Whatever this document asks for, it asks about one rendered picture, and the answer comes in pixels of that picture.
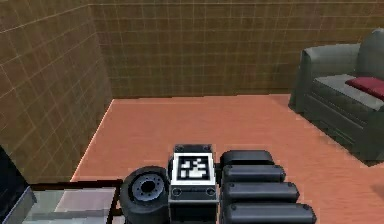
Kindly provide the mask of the grey sofa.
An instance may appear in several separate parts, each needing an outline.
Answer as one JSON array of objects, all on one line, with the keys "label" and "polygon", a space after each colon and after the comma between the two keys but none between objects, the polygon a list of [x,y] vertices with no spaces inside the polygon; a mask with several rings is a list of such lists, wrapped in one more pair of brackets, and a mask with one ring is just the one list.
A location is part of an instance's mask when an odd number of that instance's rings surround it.
[{"label": "grey sofa", "polygon": [[384,28],[360,43],[304,49],[289,107],[372,166],[384,162],[384,101],[346,84],[357,77],[384,81]]}]

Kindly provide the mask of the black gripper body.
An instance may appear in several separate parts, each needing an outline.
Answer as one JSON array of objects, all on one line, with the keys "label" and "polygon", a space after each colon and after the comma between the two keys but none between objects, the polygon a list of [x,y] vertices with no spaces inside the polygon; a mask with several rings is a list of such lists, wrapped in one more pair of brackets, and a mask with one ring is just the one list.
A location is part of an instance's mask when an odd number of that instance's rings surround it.
[{"label": "black gripper body", "polygon": [[145,166],[128,175],[120,188],[120,206],[125,224],[168,224],[166,169]]}]

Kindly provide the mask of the black television set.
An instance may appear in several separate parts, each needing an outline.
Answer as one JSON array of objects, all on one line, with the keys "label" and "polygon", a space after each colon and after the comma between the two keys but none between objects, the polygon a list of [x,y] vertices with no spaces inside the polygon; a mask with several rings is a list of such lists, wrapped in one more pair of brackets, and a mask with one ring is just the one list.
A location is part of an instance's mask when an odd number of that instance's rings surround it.
[{"label": "black television set", "polygon": [[35,203],[30,185],[0,145],[0,224],[22,224]]}]

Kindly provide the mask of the glass top table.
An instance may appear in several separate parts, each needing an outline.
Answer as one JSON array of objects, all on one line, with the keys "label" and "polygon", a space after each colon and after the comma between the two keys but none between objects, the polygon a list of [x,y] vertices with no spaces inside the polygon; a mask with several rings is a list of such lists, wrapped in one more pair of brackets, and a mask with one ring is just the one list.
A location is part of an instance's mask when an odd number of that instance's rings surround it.
[{"label": "glass top table", "polygon": [[125,224],[121,179],[32,184],[33,205],[22,224]]}]

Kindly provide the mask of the red cushion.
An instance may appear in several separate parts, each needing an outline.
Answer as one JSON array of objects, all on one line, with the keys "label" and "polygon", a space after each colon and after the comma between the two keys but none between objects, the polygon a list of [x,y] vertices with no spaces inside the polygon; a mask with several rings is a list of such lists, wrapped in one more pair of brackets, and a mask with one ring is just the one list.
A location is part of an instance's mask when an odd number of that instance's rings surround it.
[{"label": "red cushion", "polygon": [[384,81],[375,77],[357,77],[346,84],[384,101]]}]

